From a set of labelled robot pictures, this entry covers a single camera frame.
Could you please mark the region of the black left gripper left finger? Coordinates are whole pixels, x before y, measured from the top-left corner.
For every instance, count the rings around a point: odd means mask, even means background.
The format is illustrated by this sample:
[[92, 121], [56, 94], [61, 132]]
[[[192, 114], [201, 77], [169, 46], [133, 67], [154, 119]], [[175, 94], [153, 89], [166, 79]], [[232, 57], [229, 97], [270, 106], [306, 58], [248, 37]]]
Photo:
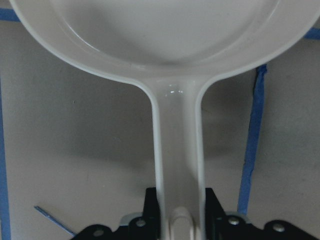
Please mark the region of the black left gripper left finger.
[[74, 240], [158, 240], [160, 238], [160, 207], [157, 191], [149, 187], [145, 191], [141, 216], [112, 231], [108, 226], [93, 224], [77, 233]]

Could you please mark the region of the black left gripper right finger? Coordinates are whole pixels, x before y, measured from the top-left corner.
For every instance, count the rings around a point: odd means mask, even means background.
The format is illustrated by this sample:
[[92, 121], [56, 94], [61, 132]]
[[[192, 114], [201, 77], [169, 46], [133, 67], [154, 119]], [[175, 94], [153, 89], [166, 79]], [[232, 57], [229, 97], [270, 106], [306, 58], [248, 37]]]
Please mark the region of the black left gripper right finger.
[[258, 228], [238, 213], [226, 213], [213, 189], [205, 189], [205, 238], [207, 240], [315, 240], [316, 237], [284, 220]]

